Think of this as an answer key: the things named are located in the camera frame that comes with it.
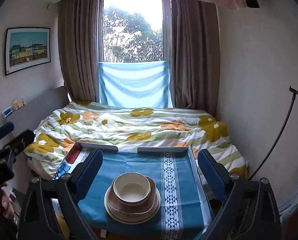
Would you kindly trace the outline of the person left hand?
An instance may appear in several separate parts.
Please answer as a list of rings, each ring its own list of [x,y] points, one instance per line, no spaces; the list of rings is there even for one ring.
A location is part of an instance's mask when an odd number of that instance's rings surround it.
[[[13,220],[14,219],[14,209],[13,209],[13,206],[10,202],[10,199],[9,199],[7,193],[3,189],[3,187],[7,187],[7,186],[8,186],[7,182],[4,182],[1,185],[0,213],[2,213],[5,218],[7,218],[9,220]]]

